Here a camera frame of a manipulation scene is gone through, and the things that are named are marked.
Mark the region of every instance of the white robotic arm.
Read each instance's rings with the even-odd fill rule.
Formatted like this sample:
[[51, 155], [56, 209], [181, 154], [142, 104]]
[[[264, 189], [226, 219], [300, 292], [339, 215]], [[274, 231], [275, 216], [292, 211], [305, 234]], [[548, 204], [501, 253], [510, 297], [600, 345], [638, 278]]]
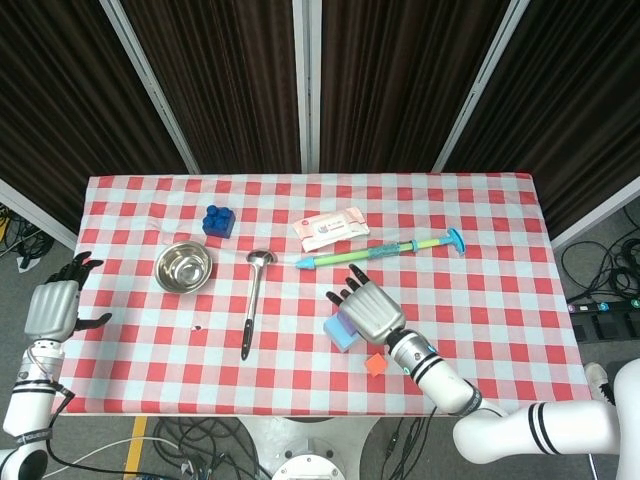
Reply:
[[78, 294], [99, 260], [86, 261], [90, 253], [76, 256], [60, 272], [36, 288], [29, 306], [25, 334], [33, 342], [22, 357], [4, 420], [4, 431], [17, 447], [0, 450], [0, 480], [39, 480], [47, 469], [47, 441], [51, 439], [51, 410], [56, 393], [73, 394], [58, 383], [64, 352], [62, 343], [74, 330], [104, 325], [111, 314], [98, 320], [79, 320]]
[[347, 314], [369, 342], [387, 344], [391, 357], [441, 411], [463, 417], [453, 437], [461, 455], [474, 463], [522, 454], [619, 453], [618, 480], [640, 478], [640, 359], [616, 377], [616, 405], [599, 401], [535, 403], [507, 414], [482, 398], [419, 333], [405, 330], [404, 313], [355, 265], [342, 290], [327, 297]]

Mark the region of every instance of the robot finger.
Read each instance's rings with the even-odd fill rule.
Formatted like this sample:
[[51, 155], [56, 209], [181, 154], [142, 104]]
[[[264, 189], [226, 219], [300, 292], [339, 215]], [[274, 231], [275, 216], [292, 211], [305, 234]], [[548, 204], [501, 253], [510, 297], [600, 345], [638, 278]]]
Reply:
[[65, 280], [67, 278], [67, 272], [69, 271], [69, 264], [65, 265], [60, 269], [60, 271], [56, 275], [57, 280]]
[[353, 263], [349, 264], [349, 268], [351, 269], [353, 274], [356, 276], [356, 278], [360, 280], [360, 283], [362, 283], [363, 285], [369, 281], [369, 277], [367, 277], [365, 273]]
[[76, 320], [76, 326], [74, 331], [79, 332], [82, 330], [90, 330], [94, 328], [99, 328], [105, 323], [107, 323], [111, 319], [110, 313], [105, 313], [100, 316], [97, 320], [80, 320], [79, 318]]
[[327, 295], [327, 298], [328, 298], [329, 300], [331, 300], [331, 302], [332, 302], [336, 307], [339, 307], [339, 306], [340, 306], [340, 304], [342, 303], [342, 299], [341, 299], [339, 296], [337, 296], [335, 293], [333, 293], [333, 292], [327, 292], [327, 293], [326, 293], [326, 295]]
[[354, 292], [360, 288], [360, 284], [351, 277], [347, 277], [345, 281], [347, 282], [347, 285], [349, 286], [349, 288]]
[[80, 286], [80, 290], [84, 286], [87, 278], [89, 278], [89, 273], [91, 273], [91, 269], [102, 265], [104, 262], [102, 260], [89, 260], [87, 263], [82, 265], [78, 270], [78, 275], [74, 280], [78, 281], [78, 285]]
[[79, 253], [71, 260], [71, 263], [67, 265], [67, 271], [64, 276], [62, 276], [61, 280], [76, 280], [78, 278], [79, 269], [82, 266], [82, 263], [89, 258], [91, 252], [82, 252]]

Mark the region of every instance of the red checkered tablecloth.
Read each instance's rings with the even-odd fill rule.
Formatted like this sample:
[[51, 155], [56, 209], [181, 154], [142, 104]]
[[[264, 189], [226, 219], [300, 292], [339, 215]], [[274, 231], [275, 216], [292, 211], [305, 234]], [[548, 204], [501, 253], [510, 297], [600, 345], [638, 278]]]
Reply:
[[[209, 204], [236, 214], [232, 237], [207, 237]], [[368, 237], [341, 252], [442, 236], [451, 247], [361, 262], [460, 375], [506, 410], [535, 400], [587, 399], [580, 355], [538, 205], [524, 174], [235, 175], [91, 178], [77, 252], [104, 259], [80, 298], [80, 317], [112, 312], [104, 327], [65, 343], [61, 382], [71, 413], [422, 415], [432, 404], [390, 361], [367, 375], [380, 346], [340, 353], [324, 334], [346, 265], [300, 271], [291, 223], [358, 207]], [[164, 292], [153, 277], [166, 246], [195, 240], [215, 267], [195, 294]], [[267, 247], [251, 353], [240, 360], [250, 287], [246, 254]]]

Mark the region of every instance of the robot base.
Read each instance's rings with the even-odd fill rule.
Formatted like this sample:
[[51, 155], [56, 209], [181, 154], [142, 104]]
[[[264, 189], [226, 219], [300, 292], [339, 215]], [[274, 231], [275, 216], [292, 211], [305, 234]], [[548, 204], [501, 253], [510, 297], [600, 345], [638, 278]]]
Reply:
[[379, 419], [338, 417], [303, 423], [281, 417], [240, 418], [256, 444], [260, 463], [274, 480], [358, 480], [362, 448]]

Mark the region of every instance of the gray floor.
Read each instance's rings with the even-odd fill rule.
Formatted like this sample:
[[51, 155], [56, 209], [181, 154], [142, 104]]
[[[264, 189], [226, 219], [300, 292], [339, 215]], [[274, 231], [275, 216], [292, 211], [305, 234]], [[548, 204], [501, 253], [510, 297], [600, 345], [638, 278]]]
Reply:
[[[628, 212], [637, 223], [640, 223], [640, 200], [629, 205]], [[591, 231], [585, 233], [579, 240], [595, 240], [608, 247], [610, 243], [627, 233], [631, 228], [632, 225], [624, 214], [617, 212]], [[562, 250], [556, 252], [558, 264], [561, 253]], [[71, 259], [71, 255], [68, 249], [56, 243], [54, 249], [41, 261], [40, 265], [23, 274], [17, 273], [15, 254], [9, 254], [0, 259], [0, 306], [2, 306], [0, 320], [4, 326], [4, 348], [0, 349], [0, 360], [5, 366], [0, 372], [0, 411], [4, 412], [7, 408], [20, 357], [27, 346], [22, 330], [31, 292], [35, 286], [42, 283], [52, 272], [67, 263]], [[570, 254], [567, 254], [565, 260], [567, 268], [579, 281], [588, 282], [597, 271], [600, 258], [601, 254], [596, 249], [576, 248]], [[562, 270], [560, 275], [567, 296], [575, 295], [580, 291], [579, 287], [573, 285], [567, 279]], [[640, 343], [636, 341], [583, 345], [580, 351], [585, 363], [598, 361], [607, 368], [610, 376], [614, 376], [617, 369], [625, 361], [640, 355]], [[156, 421], [156, 419], [150, 419], [147, 434], [151, 434]], [[451, 429], [454, 422], [454, 419], [448, 418], [437, 418], [433, 421], [425, 452], [410, 478], [465, 477], [491, 480], [516, 477], [521, 479], [564, 478], [567, 480], [591, 478], [586, 456], [517, 456], [489, 465], [472, 465], [457, 453], [453, 445]], [[381, 453], [386, 450], [388, 439], [396, 424], [397, 419], [387, 418], [378, 422], [371, 431], [362, 455], [361, 477], [363, 479], [380, 478]], [[75, 460], [94, 448], [129, 437], [132, 425], [133, 419], [126, 417], [61, 417], [56, 424], [53, 441], [54, 450], [67, 460]], [[1, 438], [0, 448], [12, 447], [11, 439], [7, 436], [2, 436]], [[241, 466], [250, 469], [251, 464], [248, 463], [247, 458], [243, 458], [244, 454], [232, 441], [228, 443], [221, 442], [219, 448], [232, 453]], [[385, 470], [386, 474], [393, 469], [395, 458], [400, 449], [401, 444], [391, 457], [389, 461], [391, 468]], [[114, 447], [92, 457], [90, 461], [87, 461], [87, 464], [114, 469], [122, 468], [126, 460], [126, 452], [126, 446]], [[596, 467], [601, 480], [614, 479], [616, 466], [616, 457], [596, 457]], [[57, 468], [59, 466], [51, 462], [49, 471]], [[178, 476], [177, 472], [168, 467], [148, 444], [145, 444], [143, 449], [141, 468]], [[235, 475], [230, 470], [220, 470], [219, 474], [218, 478], [235, 478]], [[122, 477], [70, 469], [54, 478], [75, 480]]]

